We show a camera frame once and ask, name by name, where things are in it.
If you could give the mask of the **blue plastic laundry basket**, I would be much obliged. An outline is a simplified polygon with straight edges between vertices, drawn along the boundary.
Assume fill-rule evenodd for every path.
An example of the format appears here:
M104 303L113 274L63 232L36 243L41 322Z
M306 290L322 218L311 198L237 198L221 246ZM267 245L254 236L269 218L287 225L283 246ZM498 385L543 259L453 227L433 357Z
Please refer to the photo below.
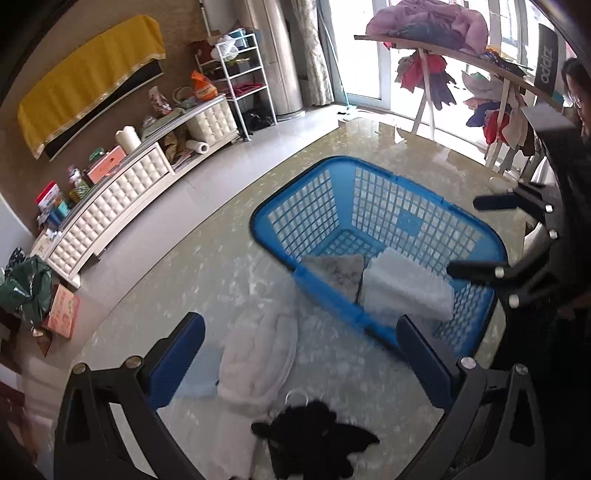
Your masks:
M434 335L456 357L474 355L488 329L497 296L490 288L447 273L452 261L507 261L499 235L435 192L349 156L322 159L256 207L254 241L290 271L305 293L353 329L401 352L396 331L319 280L301 260L308 255L356 255L366 261L391 248L447 281L453 318Z

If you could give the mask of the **yellow television cover cloth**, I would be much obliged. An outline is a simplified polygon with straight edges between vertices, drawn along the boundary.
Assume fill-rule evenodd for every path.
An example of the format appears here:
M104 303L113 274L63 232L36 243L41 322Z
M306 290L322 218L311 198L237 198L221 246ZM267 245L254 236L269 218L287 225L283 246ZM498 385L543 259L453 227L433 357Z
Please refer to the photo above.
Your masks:
M140 68L166 58L159 23L136 15L64 58L22 98L17 119L32 156L86 117Z

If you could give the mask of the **orange bag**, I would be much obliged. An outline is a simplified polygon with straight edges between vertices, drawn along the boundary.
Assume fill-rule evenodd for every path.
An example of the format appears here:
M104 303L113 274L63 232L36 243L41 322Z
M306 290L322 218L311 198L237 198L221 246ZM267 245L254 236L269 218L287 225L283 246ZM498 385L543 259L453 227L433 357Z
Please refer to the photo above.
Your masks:
M204 74L193 70L191 80L194 82L194 95L201 102L211 101L218 95L217 88Z

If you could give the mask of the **white plastic jug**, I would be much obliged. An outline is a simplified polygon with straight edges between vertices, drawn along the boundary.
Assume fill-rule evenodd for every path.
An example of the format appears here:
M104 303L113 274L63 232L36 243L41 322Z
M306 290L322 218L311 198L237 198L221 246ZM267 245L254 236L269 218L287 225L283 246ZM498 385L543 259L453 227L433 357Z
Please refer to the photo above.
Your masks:
M115 133L115 140L126 155L131 154L141 145L141 140L133 126L126 125Z

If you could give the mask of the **grey speckled cloth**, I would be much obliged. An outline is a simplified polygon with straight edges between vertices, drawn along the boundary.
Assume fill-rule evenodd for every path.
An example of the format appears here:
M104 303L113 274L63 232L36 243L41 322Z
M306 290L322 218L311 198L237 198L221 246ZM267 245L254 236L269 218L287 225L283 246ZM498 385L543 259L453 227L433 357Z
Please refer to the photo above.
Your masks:
M365 270L363 255L307 255L301 264L349 302L356 303Z

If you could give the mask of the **silver standing air conditioner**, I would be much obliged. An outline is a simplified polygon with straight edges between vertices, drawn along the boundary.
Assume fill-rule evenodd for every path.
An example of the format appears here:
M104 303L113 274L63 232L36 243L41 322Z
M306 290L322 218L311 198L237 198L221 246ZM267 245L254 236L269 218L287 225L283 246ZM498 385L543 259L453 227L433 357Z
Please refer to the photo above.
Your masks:
M235 1L235 13L243 27L256 33L277 118L294 117L304 110L304 103L280 1Z

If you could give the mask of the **patterned beige curtain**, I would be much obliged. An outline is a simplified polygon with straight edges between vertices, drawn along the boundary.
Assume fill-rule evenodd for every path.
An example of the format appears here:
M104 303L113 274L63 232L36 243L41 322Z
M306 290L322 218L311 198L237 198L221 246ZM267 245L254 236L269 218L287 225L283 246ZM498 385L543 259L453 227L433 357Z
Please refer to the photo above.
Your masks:
M315 0L293 0L291 6L303 37L311 103L315 106L332 104L335 97L318 31L318 4Z

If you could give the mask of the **pink clothes pile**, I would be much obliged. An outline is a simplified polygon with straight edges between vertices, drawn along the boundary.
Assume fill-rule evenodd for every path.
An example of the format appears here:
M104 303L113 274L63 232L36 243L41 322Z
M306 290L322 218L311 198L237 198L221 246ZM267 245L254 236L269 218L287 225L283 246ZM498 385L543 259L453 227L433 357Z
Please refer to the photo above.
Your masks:
M488 46L483 15L443 1L400 1L381 9L366 27L369 36L388 36L439 45L479 56Z

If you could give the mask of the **green plastic bag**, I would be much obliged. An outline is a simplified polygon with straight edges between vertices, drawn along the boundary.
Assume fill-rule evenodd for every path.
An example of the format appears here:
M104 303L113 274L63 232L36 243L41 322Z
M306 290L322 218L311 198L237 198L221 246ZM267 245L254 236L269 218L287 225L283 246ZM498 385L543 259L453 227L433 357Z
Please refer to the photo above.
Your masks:
M1 308L32 328L40 327L52 302L51 268L38 256L14 266L1 283Z

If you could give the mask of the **red white gift box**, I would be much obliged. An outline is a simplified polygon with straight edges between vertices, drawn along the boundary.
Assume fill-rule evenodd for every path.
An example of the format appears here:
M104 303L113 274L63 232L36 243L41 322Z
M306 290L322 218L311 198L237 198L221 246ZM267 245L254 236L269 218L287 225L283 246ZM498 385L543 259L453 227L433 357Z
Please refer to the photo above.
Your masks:
M61 189L55 181L50 181L36 197L39 212L52 209L55 201L62 196Z

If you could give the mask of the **light blue cloth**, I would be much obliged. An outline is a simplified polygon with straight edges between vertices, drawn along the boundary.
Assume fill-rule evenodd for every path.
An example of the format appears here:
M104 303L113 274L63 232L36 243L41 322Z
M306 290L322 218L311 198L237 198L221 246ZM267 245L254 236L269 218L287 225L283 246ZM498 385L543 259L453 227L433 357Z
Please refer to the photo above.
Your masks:
M176 397L206 398L215 396L221 358L221 349L201 347L180 382L175 393Z

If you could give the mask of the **white fluffy towel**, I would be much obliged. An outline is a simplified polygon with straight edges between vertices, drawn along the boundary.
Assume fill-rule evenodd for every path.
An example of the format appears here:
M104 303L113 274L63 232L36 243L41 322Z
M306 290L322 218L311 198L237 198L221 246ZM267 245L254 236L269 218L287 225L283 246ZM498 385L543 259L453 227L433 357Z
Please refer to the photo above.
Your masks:
M235 405L269 406L290 375L297 339L293 314L271 308L240 315L225 342L218 395Z

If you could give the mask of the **white waffle towel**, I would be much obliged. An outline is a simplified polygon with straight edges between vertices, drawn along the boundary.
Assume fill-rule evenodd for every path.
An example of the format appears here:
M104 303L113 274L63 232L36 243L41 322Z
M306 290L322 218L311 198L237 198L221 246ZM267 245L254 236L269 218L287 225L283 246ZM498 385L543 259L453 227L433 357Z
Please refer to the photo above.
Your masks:
M360 304L368 314L396 322L403 315L448 322L455 291L442 277L387 248L363 270Z

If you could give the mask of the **black wall television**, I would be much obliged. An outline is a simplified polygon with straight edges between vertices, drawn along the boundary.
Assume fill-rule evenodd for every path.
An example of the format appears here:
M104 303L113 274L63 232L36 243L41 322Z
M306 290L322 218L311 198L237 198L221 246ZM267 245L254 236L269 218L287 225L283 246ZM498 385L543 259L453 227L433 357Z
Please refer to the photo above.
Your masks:
M163 75L159 60L150 60L146 65L135 71L128 79L118 86L104 100L93 107L81 119L76 120L71 127L51 140L43 149L43 153L53 161L84 129L93 123L98 117L111 109L131 93L152 82Z

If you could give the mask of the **pink drawer box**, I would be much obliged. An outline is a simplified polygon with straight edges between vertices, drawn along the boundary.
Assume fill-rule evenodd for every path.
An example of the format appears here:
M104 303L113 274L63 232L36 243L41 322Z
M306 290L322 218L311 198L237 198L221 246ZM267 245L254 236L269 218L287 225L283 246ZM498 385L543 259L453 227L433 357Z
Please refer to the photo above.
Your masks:
M112 170L118 167L125 157L126 153L121 146L115 146L89 164L86 169L87 178L93 185L97 184L104 177L108 176Z

